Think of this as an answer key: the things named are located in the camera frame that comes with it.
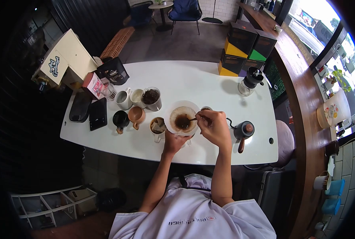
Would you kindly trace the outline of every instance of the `window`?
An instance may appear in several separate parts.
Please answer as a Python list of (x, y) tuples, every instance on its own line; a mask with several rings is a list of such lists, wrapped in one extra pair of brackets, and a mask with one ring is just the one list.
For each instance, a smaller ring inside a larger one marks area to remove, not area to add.
[[(346, 92), (346, 96), (349, 102), (350, 112), (353, 115), (355, 114), (355, 45), (349, 33), (347, 33), (341, 45), (343, 49), (346, 51), (346, 57), (344, 59), (341, 59), (339, 55), (336, 59), (332, 57), (327, 63), (327, 66), (330, 74), (334, 70), (334, 66), (342, 70), (342, 73), (345, 74), (343, 78), (346, 81), (346, 86), (351, 87), (351, 91)], [(348, 63), (349, 60), (354, 65), (354, 70), (351, 73), (349, 73), (346, 67), (346, 62)], [(338, 91), (338, 88), (339, 85), (334, 84), (333, 91)], [(342, 135), (342, 137), (347, 136), (353, 132), (355, 132), (355, 126), (347, 129), (345, 133)]]
[(333, 36), (340, 20), (326, 0), (294, 0), (285, 23), (316, 59)]

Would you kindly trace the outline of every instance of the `wooden bar counter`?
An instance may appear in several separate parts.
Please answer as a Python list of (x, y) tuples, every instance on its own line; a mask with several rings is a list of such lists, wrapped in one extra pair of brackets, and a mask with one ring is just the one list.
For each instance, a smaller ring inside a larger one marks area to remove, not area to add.
[(271, 57), (280, 72), (293, 114), (297, 159), (295, 189), (284, 230), (278, 232), (278, 238), (308, 238), (323, 202), (323, 191), (314, 190), (313, 182), (326, 169), (324, 146), (331, 142), (330, 129), (322, 129), (316, 116), (323, 98), (308, 63), (288, 34), (274, 31), (277, 23), (264, 11), (244, 3), (239, 5), (256, 29), (277, 37)]

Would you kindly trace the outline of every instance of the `black box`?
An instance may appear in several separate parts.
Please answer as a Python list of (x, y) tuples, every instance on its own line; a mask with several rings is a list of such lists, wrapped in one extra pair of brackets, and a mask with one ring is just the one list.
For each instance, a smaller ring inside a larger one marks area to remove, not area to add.
[(245, 21), (231, 22), (225, 41), (225, 53), (238, 57), (248, 58), (257, 37), (254, 27)]
[(273, 50), (277, 39), (270, 32), (256, 30), (258, 36), (253, 46), (253, 50), (249, 55), (251, 60), (266, 61)]
[(244, 63), (244, 65), (241, 68), (241, 71), (239, 73), (240, 77), (245, 77), (247, 76), (247, 71), (249, 67), (256, 67), (258, 69), (261, 69), (261, 67), (264, 65), (264, 62), (261, 62), (259, 60), (251, 60), (247, 59)]
[(219, 75), (224, 76), (239, 76), (239, 73), (247, 59), (243, 57), (238, 57), (234, 55), (221, 54), (219, 63)]

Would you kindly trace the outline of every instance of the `wooden kettle handle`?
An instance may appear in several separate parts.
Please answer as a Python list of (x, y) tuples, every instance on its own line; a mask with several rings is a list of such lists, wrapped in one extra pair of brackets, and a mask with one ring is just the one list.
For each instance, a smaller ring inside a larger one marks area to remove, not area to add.
[(245, 137), (242, 137), (239, 144), (239, 153), (242, 153), (244, 151), (244, 145), (245, 145)]

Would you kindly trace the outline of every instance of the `chair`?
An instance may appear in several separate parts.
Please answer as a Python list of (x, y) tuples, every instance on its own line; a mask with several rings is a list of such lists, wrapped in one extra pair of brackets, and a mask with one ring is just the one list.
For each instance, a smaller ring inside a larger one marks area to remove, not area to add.
[(152, 1), (137, 3), (131, 6), (130, 21), (125, 24), (126, 26), (145, 26), (154, 20), (154, 11), (148, 7), (153, 4)]
[(197, 31), (200, 35), (198, 20), (202, 14), (198, 0), (175, 0), (172, 9), (168, 12), (168, 18), (173, 21), (172, 25), (176, 24), (176, 22), (196, 21)]

